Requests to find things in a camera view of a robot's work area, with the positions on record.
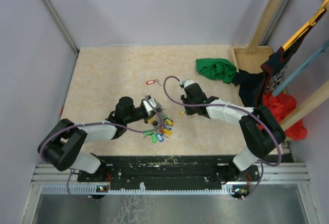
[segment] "clothing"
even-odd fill
[[[286,78],[274,91],[273,96],[277,96],[283,89],[297,77],[310,63],[312,63],[319,55],[326,52],[329,47],[329,40],[326,41],[320,48],[311,54],[288,78]]]
[[[296,99],[292,96],[284,93],[278,94],[278,96],[272,96],[272,93],[266,93],[263,95],[263,105],[267,106],[275,119],[280,123],[285,117],[287,117],[297,107]],[[294,140],[304,139],[307,135],[307,130],[303,126],[303,121],[299,120],[293,126],[285,131],[288,137]]]
[[[197,59],[196,71],[211,80],[223,80],[231,83],[236,74],[236,67],[227,59]]]
[[[315,22],[320,20],[325,12],[326,10],[316,18]],[[280,47],[277,52],[273,53],[269,59],[261,65],[261,69],[263,70],[263,72],[259,73],[261,75],[250,74],[246,71],[236,73],[232,82],[234,85],[240,84],[239,96],[246,107],[257,107],[262,104],[263,94],[272,92],[279,85],[291,57],[296,53],[304,38],[314,25],[310,25],[306,29],[306,32],[286,50]]]

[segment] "white wall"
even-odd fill
[[[248,43],[268,0],[51,0],[78,47]]]
[[[321,5],[321,0],[292,0],[269,44],[273,50],[286,42],[305,22],[307,22]],[[312,29],[293,56],[286,71],[288,76],[311,53],[329,40],[329,12]],[[321,84],[329,79],[329,51],[324,53],[302,74],[288,85],[288,92],[300,104]],[[305,140],[293,143],[297,158],[305,161],[313,186],[322,203],[323,212],[329,221],[329,100],[307,115],[304,125],[308,130]]]
[[[0,0],[1,223],[18,223],[74,59],[41,0]]]

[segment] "printed graphic on t-shirt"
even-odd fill
[[[266,86],[265,93],[273,91],[279,85],[279,82],[280,82],[282,76],[284,75],[284,72],[285,72],[287,66],[288,66],[288,64],[286,64],[277,74],[272,76],[268,85]]]

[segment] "beige table surface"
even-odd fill
[[[173,121],[172,136],[163,143],[152,143],[142,134],[127,131],[115,140],[102,140],[83,145],[83,151],[97,155],[229,155],[245,146],[239,127],[198,115],[180,116],[184,108],[172,103],[158,84],[147,80],[174,75],[192,79],[209,96],[239,104],[233,84],[212,81],[199,75],[195,60],[226,58],[230,60],[231,45],[116,46],[82,48],[75,67],[62,118],[74,123],[100,122],[115,109],[123,96],[140,105],[145,95],[151,95],[165,108]],[[177,81],[169,80],[167,90],[175,100],[184,91]],[[143,121],[129,127],[151,128]]]

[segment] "key tag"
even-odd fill
[[[155,83],[154,80],[148,80],[148,81],[146,81],[146,84],[147,84],[147,85],[154,84],[154,83]]]

